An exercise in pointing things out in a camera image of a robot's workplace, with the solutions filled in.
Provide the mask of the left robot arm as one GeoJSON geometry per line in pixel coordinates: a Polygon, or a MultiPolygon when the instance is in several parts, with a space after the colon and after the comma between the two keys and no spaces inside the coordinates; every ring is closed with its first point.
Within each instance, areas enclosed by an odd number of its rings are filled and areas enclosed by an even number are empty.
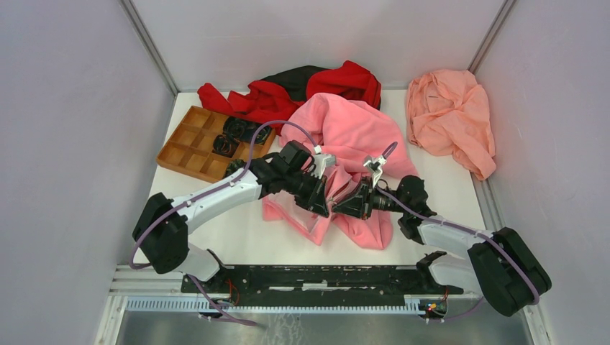
{"type": "Polygon", "coordinates": [[[220,291],[227,275],[219,260],[210,250],[192,245],[189,236],[233,208],[280,192],[292,195],[305,211],[327,218],[324,173],[335,163],[336,157],[319,147],[309,150],[290,141],[280,151],[251,159],[226,178],[194,193],[175,198],[163,193],[150,196],[132,232],[133,252],[142,252],[147,263],[130,262],[130,267],[151,267],[159,275],[180,272],[198,278],[211,293],[220,291]]]}

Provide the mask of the pink jacket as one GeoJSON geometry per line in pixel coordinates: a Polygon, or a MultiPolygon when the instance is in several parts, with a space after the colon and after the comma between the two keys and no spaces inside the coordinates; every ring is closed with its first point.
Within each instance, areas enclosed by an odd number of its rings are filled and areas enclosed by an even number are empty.
{"type": "MultiPolygon", "coordinates": [[[[296,140],[311,149],[319,145],[324,153],[337,158],[336,165],[325,170],[325,198],[328,206],[343,200],[356,189],[361,177],[368,174],[363,163],[393,143],[397,146],[383,166],[392,178],[417,175],[410,160],[404,136],[389,116],[364,101],[351,101],[331,93],[317,93],[301,106],[281,130],[280,145],[296,140]]],[[[263,199],[263,219],[282,221],[320,245],[331,226],[340,229],[351,241],[364,249],[383,250],[393,238],[388,213],[373,211],[366,220],[330,213],[319,216],[299,208],[293,196],[280,192],[263,199]]]]}

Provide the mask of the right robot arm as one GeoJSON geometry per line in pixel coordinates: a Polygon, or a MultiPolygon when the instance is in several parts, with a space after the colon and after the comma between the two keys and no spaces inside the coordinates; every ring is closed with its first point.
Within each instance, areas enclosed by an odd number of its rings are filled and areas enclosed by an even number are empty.
{"type": "Polygon", "coordinates": [[[417,263],[416,286],[434,293],[443,285],[484,298],[503,316],[536,305],[552,288],[550,276],[516,230],[472,229],[441,217],[427,205],[424,181],[402,178],[395,190],[363,178],[332,210],[357,219],[374,211],[400,213],[401,233],[417,244],[437,248],[417,263]]]}

